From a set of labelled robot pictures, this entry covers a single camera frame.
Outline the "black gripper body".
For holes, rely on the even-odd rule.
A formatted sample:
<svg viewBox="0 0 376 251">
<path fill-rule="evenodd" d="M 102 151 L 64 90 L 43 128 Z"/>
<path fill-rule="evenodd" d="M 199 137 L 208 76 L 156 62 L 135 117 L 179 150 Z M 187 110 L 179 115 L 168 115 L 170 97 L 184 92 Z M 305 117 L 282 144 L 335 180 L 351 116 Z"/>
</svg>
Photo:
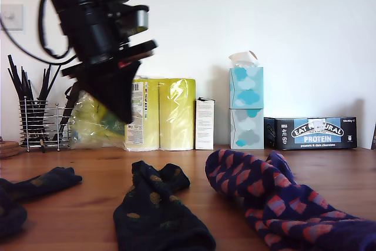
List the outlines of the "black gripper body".
<svg viewBox="0 0 376 251">
<path fill-rule="evenodd" d="M 62 70 L 77 78 L 81 72 L 111 71 L 118 62 L 150 57 L 154 40 L 130 46 L 130 37 L 149 28 L 148 6 L 67 6 L 59 9 L 63 33 L 68 37 L 79 64 Z"/>
</svg>

